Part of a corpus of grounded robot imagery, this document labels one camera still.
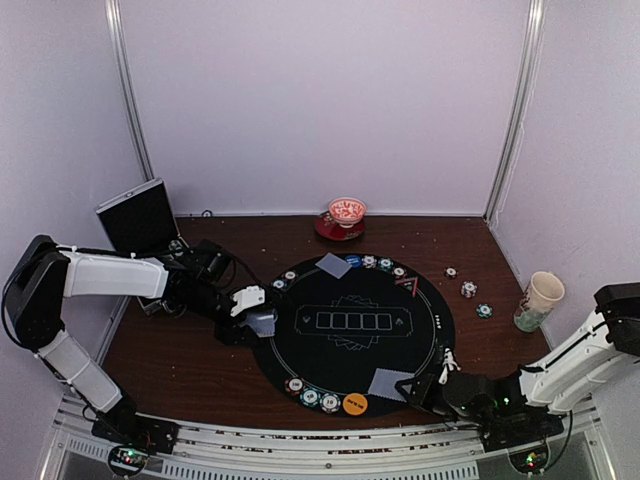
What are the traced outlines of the grey playing card deck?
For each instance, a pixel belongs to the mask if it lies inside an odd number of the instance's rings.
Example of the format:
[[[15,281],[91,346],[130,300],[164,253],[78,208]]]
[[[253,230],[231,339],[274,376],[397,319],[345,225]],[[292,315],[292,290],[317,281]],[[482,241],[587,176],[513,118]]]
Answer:
[[[241,327],[248,327],[257,338],[271,338],[276,333],[276,323],[278,312],[275,308],[268,308],[260,311],[247,312]]]

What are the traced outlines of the blue cream poker chip stack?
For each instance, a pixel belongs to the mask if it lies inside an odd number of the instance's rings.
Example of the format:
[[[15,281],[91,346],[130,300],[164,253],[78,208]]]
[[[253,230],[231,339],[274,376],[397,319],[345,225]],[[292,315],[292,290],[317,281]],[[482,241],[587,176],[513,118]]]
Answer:
[[[461,284],[460,294],[465,299],[473,298],[478,291],[478,286],[473,281],[464,281]]]

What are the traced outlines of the orange big blind button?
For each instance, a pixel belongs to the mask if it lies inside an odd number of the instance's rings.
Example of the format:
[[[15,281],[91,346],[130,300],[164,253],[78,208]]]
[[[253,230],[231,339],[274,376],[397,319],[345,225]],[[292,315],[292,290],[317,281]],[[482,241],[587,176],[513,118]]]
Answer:
[[[351,416],[363,415],[368,409],[367,397],[361,393],[350,393],[342,401],[344,411]]]

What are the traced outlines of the red black triangle marker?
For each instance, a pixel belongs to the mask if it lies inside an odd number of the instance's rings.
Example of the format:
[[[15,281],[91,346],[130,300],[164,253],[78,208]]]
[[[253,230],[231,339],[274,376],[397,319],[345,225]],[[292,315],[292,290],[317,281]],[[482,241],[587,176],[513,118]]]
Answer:
[[[416,296],[418,290],[419,279],[417,276],[403,277],[395,280],[395,284],[411,293],[412,297]]]

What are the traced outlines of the single grey playing card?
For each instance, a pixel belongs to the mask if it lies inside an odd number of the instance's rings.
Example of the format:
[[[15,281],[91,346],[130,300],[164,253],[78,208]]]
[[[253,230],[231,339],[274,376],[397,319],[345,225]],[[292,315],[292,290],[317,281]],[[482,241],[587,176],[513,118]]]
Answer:
[[[332,253],[324,255],[315,265],[336,279],[341,279],[351,269],[351,264],[348,261]]]

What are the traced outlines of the blue small blind button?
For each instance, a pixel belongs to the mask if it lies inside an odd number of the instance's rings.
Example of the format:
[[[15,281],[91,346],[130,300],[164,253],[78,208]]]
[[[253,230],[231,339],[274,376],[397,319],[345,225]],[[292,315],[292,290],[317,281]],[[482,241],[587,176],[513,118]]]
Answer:
[[[352,268],[360,268],[363,265],[362,257],[359,255],[347,255],[345,261],[348,262]]]

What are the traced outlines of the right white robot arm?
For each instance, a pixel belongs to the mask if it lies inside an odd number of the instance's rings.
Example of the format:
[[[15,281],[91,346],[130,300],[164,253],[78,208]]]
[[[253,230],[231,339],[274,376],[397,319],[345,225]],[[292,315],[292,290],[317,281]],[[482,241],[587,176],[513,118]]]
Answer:
[[[449,348],[438,347],[434,373],[399,380],[394,388],[409,405],[443,418],[479,424],[514,417],[519,440],[535,440],[582,398],[639,360],[639,284],[607,285],[595,309],[561,345],[504,378],[462,372]]]

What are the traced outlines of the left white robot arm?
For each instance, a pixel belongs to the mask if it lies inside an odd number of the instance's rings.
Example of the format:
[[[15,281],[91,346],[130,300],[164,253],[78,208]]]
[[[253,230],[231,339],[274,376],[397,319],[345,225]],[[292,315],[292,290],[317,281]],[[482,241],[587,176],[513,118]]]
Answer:
[[[137,442],[144,424],[132,400],[75,338],[83,319],[119,299],[140,297],[162,308],[213,321],[225,344],[259,342],[275,333],[274,296],[259,280],[231,293],[219,281],[240,261],[222,247],[179,242],[162,251],[106,251],[56,243],[37,235],[2,291],[8,335],[32,352],[100,416],[123,444]]]

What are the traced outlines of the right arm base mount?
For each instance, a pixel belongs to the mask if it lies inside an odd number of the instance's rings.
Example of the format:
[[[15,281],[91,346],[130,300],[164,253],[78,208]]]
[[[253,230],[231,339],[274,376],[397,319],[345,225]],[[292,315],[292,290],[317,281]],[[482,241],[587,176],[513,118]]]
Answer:
[[[549,439],[565,432],[563,418],[551,416],[533,424],[509,426],[480,434],[485,452],[505,450],[509,464],[520,474],[528,476],[541,475],[554,465],[566,449],[552,457]]]

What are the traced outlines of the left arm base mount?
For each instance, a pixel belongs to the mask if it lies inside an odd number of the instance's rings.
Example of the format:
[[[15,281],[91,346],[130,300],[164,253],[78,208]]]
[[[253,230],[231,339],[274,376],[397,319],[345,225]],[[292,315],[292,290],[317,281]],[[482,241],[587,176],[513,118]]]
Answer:
[[[147,467],[152,456],[173,452],[179,426],[172,421],[135,415],[133,429],[124,433],[97,417],[91,433],[114,443],[107,454],[107,466],[117,477],[131,479]]]

